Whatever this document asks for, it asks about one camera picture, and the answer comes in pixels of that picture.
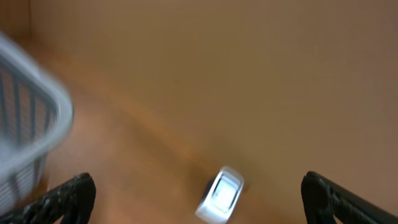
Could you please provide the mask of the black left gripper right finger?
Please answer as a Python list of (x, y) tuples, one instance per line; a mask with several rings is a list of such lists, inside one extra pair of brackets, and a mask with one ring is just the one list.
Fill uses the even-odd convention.
[(369, 203), (324, 176), (309, 171), (301, 183), (301, 196), (308, 224), (387, 224), (397, 217)]

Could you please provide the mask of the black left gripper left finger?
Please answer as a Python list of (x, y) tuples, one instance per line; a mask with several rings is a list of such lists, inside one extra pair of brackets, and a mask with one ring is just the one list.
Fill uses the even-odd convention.
[(41, 195), (24, 207), (1, 215), (1, 224), (88, 224), (96, 185), (85, 172)]

